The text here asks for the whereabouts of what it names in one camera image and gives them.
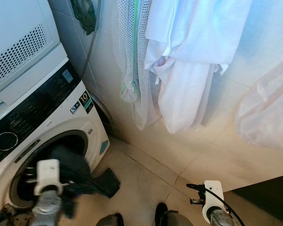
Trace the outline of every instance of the wall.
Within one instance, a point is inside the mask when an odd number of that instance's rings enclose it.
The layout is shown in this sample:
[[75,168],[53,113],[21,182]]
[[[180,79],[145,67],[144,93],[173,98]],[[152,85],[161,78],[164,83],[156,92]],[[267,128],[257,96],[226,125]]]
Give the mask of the wall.
[[[194,183],[220,180],[232,190],[283,175],[283,150],[249,145],[233,128],[237,105],[254,82],[283,60],[283,0],[254,0],[233,63],[214,77],[203,127],[175,135],[163,120],[139,131],[131,107],[119,98],[121,72],[112,53],[111,11],[103,0],[98,35],[84,82],[113,117],[114,135],[151,155]],[[79,73],[92,35],[74,18],[69,0],[50,0],[61,42]]]

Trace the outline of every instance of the gray hose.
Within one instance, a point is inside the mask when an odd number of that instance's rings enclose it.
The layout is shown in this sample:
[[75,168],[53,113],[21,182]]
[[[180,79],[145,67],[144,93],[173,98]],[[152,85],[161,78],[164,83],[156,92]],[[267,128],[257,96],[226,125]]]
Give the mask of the gray hose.
[[84,77],[84,73],[86,71],[86,68],[87,68],[87,65],[88,65],[88,62],[89,62],[89,58],[90,58],[90,55],[91,55],[91,52],[92,52],[92,47],[93,47],[93,43],[94,43],[94,40],[95,40],[95,36],[96,36],[96,33],[98,31],[98,28],[99,28],[100,5],[101,5],[101,2],[102,2],[101,0],[98,0],[98,8],[96,10],[95,28],[94,28],[94,32],[93,32],[93,35],[92,35],[92,39],[91,39],[88,55],[87,55],[87,58],[86,58],[86,61],[85,61],[85,64],[84,64],[84,69],[83,69],[83,72],[81,74],[81,79],[83,79],[83,77]]

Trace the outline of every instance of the dryer vent grille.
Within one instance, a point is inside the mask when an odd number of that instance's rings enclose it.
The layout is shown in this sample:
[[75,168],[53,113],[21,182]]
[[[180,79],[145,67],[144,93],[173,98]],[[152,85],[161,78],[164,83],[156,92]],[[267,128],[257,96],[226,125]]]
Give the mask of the dryer vent grille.
[[43,24],[0,54],[0,84],[50,43]]

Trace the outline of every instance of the shoe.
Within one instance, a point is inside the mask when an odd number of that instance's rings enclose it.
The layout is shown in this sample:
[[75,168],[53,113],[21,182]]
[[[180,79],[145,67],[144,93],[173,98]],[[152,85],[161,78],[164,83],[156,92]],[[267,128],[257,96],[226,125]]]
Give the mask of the shoe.
[[114,216],[116,216],[117,218],[117,226],[124,226],[124,220],[122,215],[120,213],[116,213],[114,214]]
[[155,212],[155,226],[160,226],[161,217],[168,211],[168,207],[164,203],[159,203]]

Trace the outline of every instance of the hanging clothes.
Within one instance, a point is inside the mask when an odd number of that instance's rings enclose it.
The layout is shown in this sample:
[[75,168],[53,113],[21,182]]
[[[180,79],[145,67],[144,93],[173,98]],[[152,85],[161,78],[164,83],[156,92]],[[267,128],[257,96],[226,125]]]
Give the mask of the hanging clothes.
[[160,84],[145,69],[148,40],[145,38],[151,0],[116,0],[112,11],[113,53],[122,72],[120,97],[132,103],[138,129],[161,117],[158,109]]
[[251,0],[153,0],[145,68],[161,80],[160,112],[169,132],[197,127],[216,65],[231,63]]

